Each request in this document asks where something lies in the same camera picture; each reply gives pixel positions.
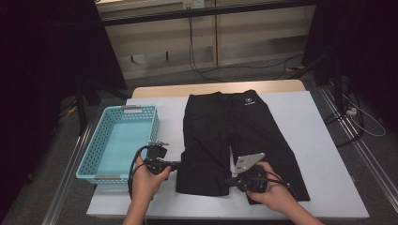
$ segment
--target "white table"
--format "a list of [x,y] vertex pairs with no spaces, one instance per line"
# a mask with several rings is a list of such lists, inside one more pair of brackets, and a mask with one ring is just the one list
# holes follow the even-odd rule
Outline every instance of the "white table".
[[[368,218],[350,175],[307,91],[266,93],[267,103],[283,136],[296,155],[310,194],[301,202],[318,218]],[[180,160],[184,151],[182,121],[188,97],[133,98],[127,104],[155,104],[160,129],[158,139],[170,143],[166,160]],[[284,219],[264,205],[249,205],[244,193],[230,188],[226,197],[203,197],[175,192],[176,173],[161,184],[149,206],[147,218],[184,219]],[[87,210],[89,216],[122,218],[130,204],[127,185],[98,185]]]

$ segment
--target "plastic basket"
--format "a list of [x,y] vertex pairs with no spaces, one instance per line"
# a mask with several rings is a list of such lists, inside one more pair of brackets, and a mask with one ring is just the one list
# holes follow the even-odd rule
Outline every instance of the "plastic basket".
[[136,150],[156,141],[158,127],[159,118],[154,105],[106,108],[76,177],[92,184],[127,183]]

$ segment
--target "human hand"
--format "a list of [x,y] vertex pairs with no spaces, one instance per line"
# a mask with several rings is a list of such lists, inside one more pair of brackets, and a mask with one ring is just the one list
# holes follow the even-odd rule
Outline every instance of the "human hand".
[[[136,166],[144,164],[141,156],[135,161]],[[171,171],[168,166],[163,172],[155,175],[144,166],[140,166],[132,178],[132,195],[133,201],[150,202],[153,196],[161,186],[161,182],[167,179]]]
[[[258,162],[257,165],[261,166],[267,173],[267,179],[280,180],[281,177],[272,170],[267,162]],[[298,204],[287,188],[281,184],[268,182],[268,187],[264,193],[247,192],[248,196],[258,201],[273,211],[285,214],[292,205]]]

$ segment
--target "black shorts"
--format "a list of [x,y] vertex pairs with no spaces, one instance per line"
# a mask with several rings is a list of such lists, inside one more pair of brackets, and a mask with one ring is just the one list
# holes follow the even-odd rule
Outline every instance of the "black shorts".
[[267,161],[299,201],[309,201],[295,155],[268,105],[253,90],[220,92],[188,99],[183,121],[185,151],[177,171],[176,192],[225,196],[231,177],[230,154],[237,157],[265,153]]

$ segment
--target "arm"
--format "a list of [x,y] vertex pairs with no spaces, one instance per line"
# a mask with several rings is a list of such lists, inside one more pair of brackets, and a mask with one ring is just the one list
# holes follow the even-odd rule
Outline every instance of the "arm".
[[[143,159],[138,157],[136,165],[139,166],[143,163]],[[167,167],[162,173],[155,175],[146,166],[137,169],[132,179],[131,204],[123,221],[124,225],[143,224],[150,201],[161,186],[161,182],[167,179],[170,171],[171,168]]]
[[[274,173],[272,168],[267,162],[259,162],[258,165],[262,166],[266,172]],[[267,174],[268,179],[275,179],[272,174]],[[286,187],[268,183],[268,188],[265,193],[255,193],[248,191],[248,196],[258,202],[263,203],[273,211],[285,214],[295,224],[301,225],[318,225],[322,224],[317,218],[310,214],[292,197]]]

